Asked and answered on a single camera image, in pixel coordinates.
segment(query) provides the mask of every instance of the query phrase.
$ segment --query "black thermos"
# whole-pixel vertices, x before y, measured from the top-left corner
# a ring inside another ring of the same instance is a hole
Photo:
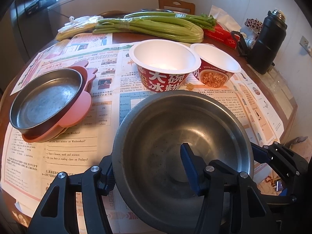
[[[260,74],[265,74],[271,66],[285,39],[286,29],[283,13],[269,11],[255,45],[247,56],[247,62]]]

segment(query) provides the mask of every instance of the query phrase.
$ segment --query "power socket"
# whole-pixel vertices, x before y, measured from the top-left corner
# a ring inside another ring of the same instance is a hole
[[[300,42],[299,42],[299,44],[308,52],[308,54],[311,56],[311,48],[309,48],[309,42],[308,42],[308,40],[304,37],[304,36],[302,36],[301,37],[301,40],[300,40]]]

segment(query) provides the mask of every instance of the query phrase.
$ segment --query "plastic bag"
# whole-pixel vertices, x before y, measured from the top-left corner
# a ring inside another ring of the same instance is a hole
[[[58,30],[58,34],[55,39],[62,41],[64,39],[73,37],[78,33],[92,30],[98,24],[99,19],[103,19],[103,17],[84,16],[75,19],[73,16],[71,16],[69,18],[69,23],[66,23],[64,27]]]

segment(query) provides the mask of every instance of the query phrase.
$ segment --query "metal screw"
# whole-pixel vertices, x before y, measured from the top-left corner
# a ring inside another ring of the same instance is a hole
[[[66,173],[59,173],[57,176],[58,176],[59,178],[64,178],[64,177],[66,176]]]
[[[241,172],[239,175],[241,175],[242,178],[248,177],[248,173],[246,173],[246,172]]]
[[[213,171],[214,171],[214,167],[213,167],[213,166],[210,166],[210,165],[207,165],[207,166],[206,166],[206,171],[207,171],[207,172],[213,172]]]
[[[99,170],[99,167],[97,165],[91,167],[92,172],[97,172],[98,170]]]

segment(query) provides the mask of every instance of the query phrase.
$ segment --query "bunch of celery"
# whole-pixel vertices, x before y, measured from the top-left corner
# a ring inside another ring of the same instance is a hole
[[[203,40],[202,28],[213,27],[212,18],[167,12],[138,12],[123,19],[101,19],[93,34],[141,32],[187,43]]]

